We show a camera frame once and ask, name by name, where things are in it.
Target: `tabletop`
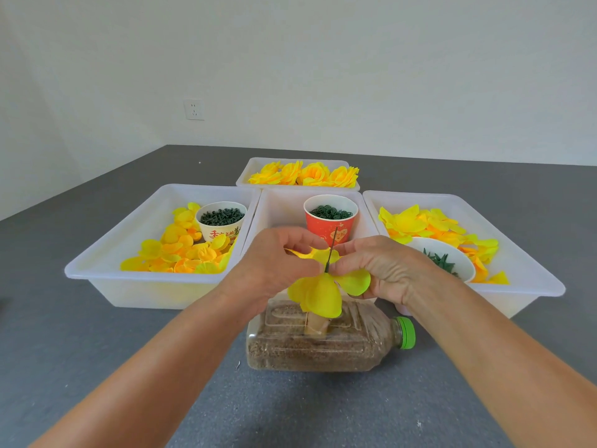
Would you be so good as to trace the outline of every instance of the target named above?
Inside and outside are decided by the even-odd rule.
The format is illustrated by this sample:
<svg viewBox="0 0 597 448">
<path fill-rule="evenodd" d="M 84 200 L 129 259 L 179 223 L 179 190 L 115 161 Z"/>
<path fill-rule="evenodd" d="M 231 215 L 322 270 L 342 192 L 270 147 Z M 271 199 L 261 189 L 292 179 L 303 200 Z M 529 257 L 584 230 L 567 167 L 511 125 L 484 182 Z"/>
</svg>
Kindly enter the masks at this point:
<svg viewBox="0 0 597 448">
<path fill-rule="evenodd" d="M 255 156 L 346 160 L 362 191 L 461 196 L 566 285 L 513 321 L 597 382 L 597 167 L 169 145 L 0 222 L 0 446 L 32 442 L 177 314 L 116 308 L 65 265 L 160 186 L 234 185 Z M 242 332 L 168 446 L 511 446 L 415 327 L 414 349 L 353 374 L 252 370 Z"/>
</svg>

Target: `white wall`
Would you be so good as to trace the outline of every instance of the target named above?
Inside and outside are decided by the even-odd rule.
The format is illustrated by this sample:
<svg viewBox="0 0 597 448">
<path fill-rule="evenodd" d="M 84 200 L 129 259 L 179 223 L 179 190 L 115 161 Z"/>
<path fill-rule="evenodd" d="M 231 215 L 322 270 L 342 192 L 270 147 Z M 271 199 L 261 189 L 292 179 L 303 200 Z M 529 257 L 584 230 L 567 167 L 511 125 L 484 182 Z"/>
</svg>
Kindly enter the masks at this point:
<svg viewBox="0 0 597 448">
<path fill-rule="evenodd" d="M 167 143 L 597 165 L 597 0 L 1 1 L 85 180 Z"/>
<path fill-rule="evenodd" d="M 0 6 L 0 220 L 82 182 Z"/>
</svg>

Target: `white wall socket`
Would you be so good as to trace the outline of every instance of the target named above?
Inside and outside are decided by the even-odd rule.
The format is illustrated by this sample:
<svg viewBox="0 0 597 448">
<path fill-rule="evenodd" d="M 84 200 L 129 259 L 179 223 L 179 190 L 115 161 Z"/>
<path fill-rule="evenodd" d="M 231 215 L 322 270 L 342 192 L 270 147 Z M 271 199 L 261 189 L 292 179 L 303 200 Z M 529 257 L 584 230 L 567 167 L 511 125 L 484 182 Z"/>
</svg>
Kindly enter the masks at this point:
<svg viewBox="0 0 597 448">
<path fill-rule="evenodd" d="M 203 116 L 203 101 L 201 99 L 185 99 L 183 102 L 187 119 L 205 120 Z"/>
</svg>

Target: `green bottle cap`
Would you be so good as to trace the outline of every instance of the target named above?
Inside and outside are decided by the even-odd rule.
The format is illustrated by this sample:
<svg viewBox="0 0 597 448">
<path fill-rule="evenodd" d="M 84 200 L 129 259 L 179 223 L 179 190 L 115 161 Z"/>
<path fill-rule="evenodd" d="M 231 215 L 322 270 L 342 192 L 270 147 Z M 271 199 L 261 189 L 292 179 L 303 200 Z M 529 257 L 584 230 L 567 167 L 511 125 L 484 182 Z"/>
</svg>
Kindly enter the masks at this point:
<svg viewBox="0 0 597 448">
<path fill-rule="evenodd" d="M 402 329 L 402 346 L 401 349 L 412 349 L 417 337 L 414 333 L 413 322 L 409 318 L 399 316 L 395 318 Z"/>
</svg>

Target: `white plastic tray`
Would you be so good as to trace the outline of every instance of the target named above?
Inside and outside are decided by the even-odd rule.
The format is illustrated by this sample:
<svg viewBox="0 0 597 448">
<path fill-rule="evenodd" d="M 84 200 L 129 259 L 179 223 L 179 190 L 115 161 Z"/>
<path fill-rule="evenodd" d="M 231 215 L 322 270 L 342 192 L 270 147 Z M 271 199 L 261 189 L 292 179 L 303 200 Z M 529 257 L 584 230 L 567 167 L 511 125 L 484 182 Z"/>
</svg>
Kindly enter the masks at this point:
<svg viewBox="0 0 597 448">
<path fill-rule="evenodd" d="M 111 304 L 133 308 L 186 308 L 213 289 L 242 256 L 260 189 L 168 184 L 159 188 L 123 221 L 64 269 L 69 278 L 88 279 Z M 236 201 L 247 207 L 226 271 L 195 273 L 123 272 L 120 263 L 135 256 L 145 239 L 160 239 L 172 211 L 190 201 L 200 205 Z"/>
<path fill-rule="evenodd" d="M 363 198 L 380 234 L 388 235 L 378 214 L 384 206 L 392 214 L 419 204 L 421 209 L 440 208 L 444 214 L 459 221 L 467 232 L 479 238 L 492 238 L 500 242 L 500 249 L 488 266 L 489 276 L 505 271 L 510 285 L 469 283 L 506 316 L 512 317 L 539 296 L 559 297 L 566 292 L 560 280 L 518 247 L 495 226 L 456 195 L 407 194 L 368 190 Z"/>
<path fill-rule="evenodd" d="M 267 158 L 267 157 L 252 157 L 249 159 L 249 162 L 245 166 L 243 173 L 236 181 L 236 185 L 238 187 L 250 187 L 250 188 L 257 188 L 257 189 L 270 189 L 272 187 L 285 187 L 290 190 L 303 189 L 304 187 L 300 186 L 300 185 L 278 186 L 278 185 L 273 185 L 273 184 L 250 184 L 249 183 L 249 178 L 251 177 L 251 175 L 255 174 L 256 172 L 261 171 L 261 169 L 263 168 L 263 165 L 267 165 L 272 162 L 278 162 L 278 161 L 280 162 L 280 165 L 286 165 L 286 164 L 290 164 L 290 163 L 295 163 L 297 160 L 303 161 L 303 167 L 305 167 L 309 164 L 314 164 L 316 162 L 321 162 L 330 169 L 330 172 L 334 171 L 339 166 L 345 166 L 347 168 L 350 166 L 349 163 L 345 162 L 344 160 L 274 159 L 274 158 Z M 339 190 L 341 192 L 346 192 L 346 191 L 358 192 L 361 189 L 361 187 L 359 185 L 359 181 L 357 180 L 355 186 L 351 189 L 347 189 L 347 188 L 335 188 L 335 189 Z"/>
<path fill-rule="evenodd" d="M 300 187 L 298 189 L 288 189 L 286 186 L 276 186 L 267 188 L 261 193 L 261 198 L 253 217 L 251 230 L 247 235 L 243 255 L 250 247 L 255 236 L 265 228 L 276 226 L 307 226 L 305 219 L 304 202 L 314 195 L 332 194 L 342 195 L 350 198 L 359 208 L 356 215 L 350 239 L 369 237 L 377 235 L 375 223 L 369 215 L 367 205 L 363 196 L 358 192 L 347 192 L 330 187 Z M 277 295 L 277 298 L 288 298 L 287 292 L 283 291 Z"/>
</svg>

